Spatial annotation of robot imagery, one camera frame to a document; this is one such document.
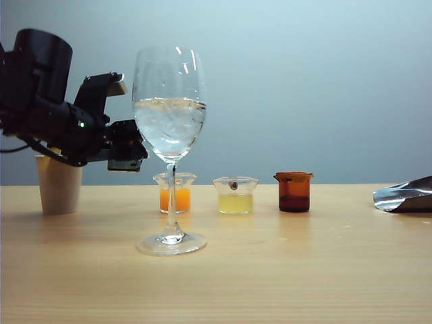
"dark liquid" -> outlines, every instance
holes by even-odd
[[[309,210],[309,197],[302,196],[280,196],[279,210],[294,213],[303,213]]]

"black robotic arm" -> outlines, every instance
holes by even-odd
[[[67,103],[71,60],[72,48],[63,39],[40,30],[19,31],[13,51],[0,45],[3,134],[69,165],[108,161],[109,170],[139,171],[147,152],[134,120],[108,126],[104,114],[107,97],[126,93],[123,74],[85,77],[74,103]]]

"aluminum foil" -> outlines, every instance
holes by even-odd
[[[378,209],[392,213],[432,212],[432,176],[378,189],[373,201]]]

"small glass beaker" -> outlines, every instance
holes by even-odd
[[[279,182],[279,210],[292,213],[308,211],[313,174],[305,171],[283,171],[273,176]]]
[[[213,180],[218,193],[218,209],[225,214],[247,214],[252,211],[252,191],[258,179],[250,177],[222,177]]]
[[[153,177],[159,185],[159,210],[168,214],[168,173],[159,173]],[[190,185],[196,179],[193,173],[179,172],[175,174],[176,213],[184,213],[190,209]]]

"wine glass stem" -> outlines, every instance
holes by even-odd
[[[177,240],[181,240],[184,233],[177,221],[176,213],[176,164],[167,164],[168,173],[168,217],[167,225],[163,231],[163,236],[175,236]]]

